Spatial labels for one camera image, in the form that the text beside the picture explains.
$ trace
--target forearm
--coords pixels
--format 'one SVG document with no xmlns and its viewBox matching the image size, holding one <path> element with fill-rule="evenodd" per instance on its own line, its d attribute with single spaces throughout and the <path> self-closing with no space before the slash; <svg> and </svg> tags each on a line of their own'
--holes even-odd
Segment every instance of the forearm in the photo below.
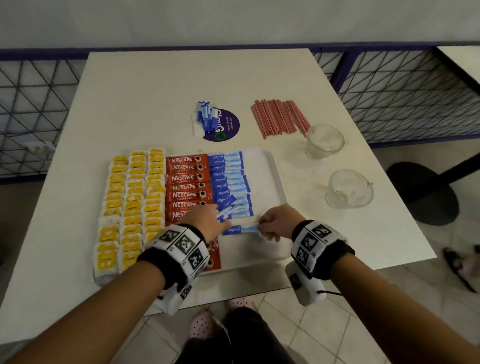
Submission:
<svg viewBox="0 0 480 364">
<path fill-rule="evenodd" d="M 165 280 L 138 262 L 29 343 L 9 363 L 109 363 Z"/>
<path fill-rule="evenodd" d="M 480 363 L 477 348 L 354 255 L 330 276 L 392 363 Z"/>
</svg>

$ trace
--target glass cup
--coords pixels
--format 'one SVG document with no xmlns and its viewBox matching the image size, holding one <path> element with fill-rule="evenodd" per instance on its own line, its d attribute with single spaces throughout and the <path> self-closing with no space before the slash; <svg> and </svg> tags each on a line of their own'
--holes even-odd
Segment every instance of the glass cup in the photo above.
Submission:
<svg viewBox="0 0 480 364">
<path fill-rule="evenodd" d="M 330 177 L 325 200 L 333 208 L 357 208 L 373 199 L 373 183 L 354 170 L 336 170 Z"/>
<path fill-rule="evenodd" d="M 343 135 L 327 124 L 313 125 L 307 133 L 305 154 L 310 159 L 322 159 L 337 153 L 343 148 Z"/>
</svg>

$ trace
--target pink crocs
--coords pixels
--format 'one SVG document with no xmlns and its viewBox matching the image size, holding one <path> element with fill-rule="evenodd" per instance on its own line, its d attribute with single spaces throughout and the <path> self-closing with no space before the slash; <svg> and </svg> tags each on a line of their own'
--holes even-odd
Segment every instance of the pink crocs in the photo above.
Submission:
<svg viewBox="0 0 480 364">
<path fill-rule="evenodd" d="M 216 331 L 216 323 L 213 320 L 212 314 L 208 311 L 203 311 L 193 318 L 190 323 L 190 337 L 199 338 L 202 340 L 213 337 Z"/>
<path fill-rule="evenodd" d="M 239 298 L 234 298 L 233 300 L 228 300 L 227 306 L 230 310 L 234 310 L 238 307 L 247 307 L 252 310 L 255 310 L 253 306 L 253 302 L 248 297 L 239 297 Z"/>
</svg>

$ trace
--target round sticker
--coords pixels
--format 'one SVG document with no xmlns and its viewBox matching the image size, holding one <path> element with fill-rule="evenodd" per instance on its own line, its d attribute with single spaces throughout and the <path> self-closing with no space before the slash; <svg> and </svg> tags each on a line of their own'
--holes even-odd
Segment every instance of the round sticker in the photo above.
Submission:
<svg viewBox="0 0 480 364">
<path fill-rule="evenodd" d="M 218 128 L 205 133 L 204 139 L 211 142 L 224 142 L 237 135 L 240 129 L 239 119 L 228 110 L 218 109 Z"/>
</svg>

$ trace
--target white tray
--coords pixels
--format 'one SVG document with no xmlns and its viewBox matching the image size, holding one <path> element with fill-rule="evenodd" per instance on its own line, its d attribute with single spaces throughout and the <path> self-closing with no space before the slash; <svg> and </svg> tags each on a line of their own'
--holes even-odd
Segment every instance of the white tray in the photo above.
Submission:
<svg viewBox="0 0 480 364">
<path fill-rule="evenodd" d="M 272 154 L 259 148 L 242 150 L 242 154 L 245 175 L 252 191 L 250 197 L 254 216 L 233 219 L 233 225 L 256 223 L 271 207 L 287 203 Z M 292 248 L 290 239 L 282 238 L 278 243 L 269 242 L 257 233 L 220 235 L 218 244 L 222 268 L 202 274 L 213 274 L 284 259 L 290 256 Z"/>
</svg>

